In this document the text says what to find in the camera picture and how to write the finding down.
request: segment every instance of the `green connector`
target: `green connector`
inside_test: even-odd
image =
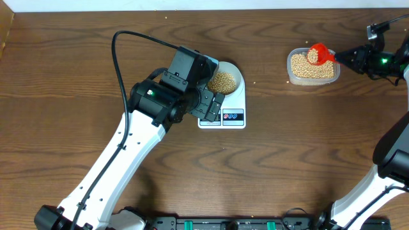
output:
[[[193,221],[185,221],[185,230],[193,230]]]
[[[275,222],[267,222],[267,230],[276,230],[275,228]]]

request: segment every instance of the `white wall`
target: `white wall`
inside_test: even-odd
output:
[[[409,0],[4,0],[14,12],[407,8]]]

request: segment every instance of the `clear plastic container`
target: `clear plastic container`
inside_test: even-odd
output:
[[[291,69],[291,57],[294,54],[307,54],[309,48],[298,48],[290,52],[290,54],[287,57],[287,72],[289,75],[289,81],[293,84],[296,85],[301,85],[301,86],[320,86],[324,84],[328,84],[331,82],[334,82],[338,79],[339,74],[341,73],[341,67],[339,66],[338,63],[334,63],[334,77],[332,78],[322,78],[322,79],[310,79],[307,77],[299,77],[293,73],[293,70]]]

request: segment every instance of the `brown wooden surface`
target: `brown wooden surface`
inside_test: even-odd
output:
[[[366,26],[400,10],[19,13],[0,62],[0,228],[34,228],[111,139],[123,112],[111,57],[121,29],[232,61],[246,80],[247,127],[200,130],[186,115],[146,157],[116,210],[181,216],[319,213],[368,172],[379,138],[406,111],[406,86],[341,68],[327,86],[288,84],[286,58],[323,42],[335,51],[366,43]],[[386,34],[395,51],[406,22]],[[122,36],[126,89],[168,67],[174,50]],[[408,229],[408,196],[378,211]]]

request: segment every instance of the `red spoon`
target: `red spoon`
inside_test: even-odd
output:
[[[328,48],[326,48],[326,46],[324,46],[324,44],[317,43],[317,44],[313,45],[308,50],[308,52],[310,52],[312,49],[315,49],[315,50],[318,51],[318,60],[317,60],[316,63],[311,63],[307,58],[307,61],[310,64],[312,64],[312,65],[322,65],[322,64],[326,63],[327,61],[336,62],[334,55],[330,54],[330,51],[328,50]]]

